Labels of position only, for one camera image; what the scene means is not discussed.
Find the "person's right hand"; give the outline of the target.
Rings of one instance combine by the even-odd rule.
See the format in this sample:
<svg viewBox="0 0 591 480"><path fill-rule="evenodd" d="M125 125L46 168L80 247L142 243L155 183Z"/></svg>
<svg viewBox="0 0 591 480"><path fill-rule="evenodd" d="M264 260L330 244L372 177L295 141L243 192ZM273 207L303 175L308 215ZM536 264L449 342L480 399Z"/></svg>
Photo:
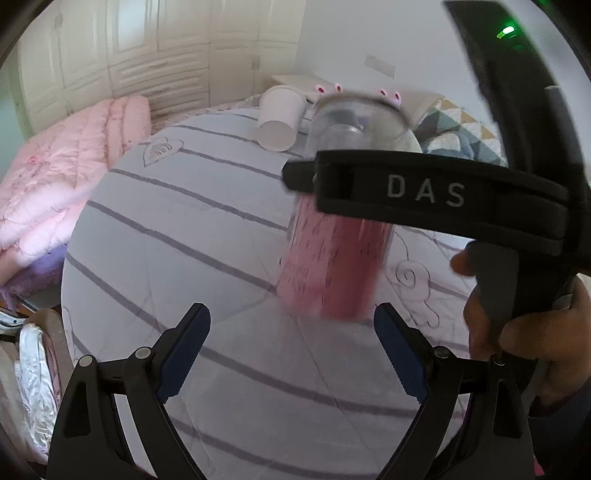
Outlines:
<svg viewBox="0 0 591 480"><path fill-rule="evenodd" d="M491 333L477 290L468 298L464 318L473 359L487 361L505 351L548 364L537 392L544 406L572 397L590 378L590 296L580 277L573 282L568 308L514 319L497 336Z"/></svg>

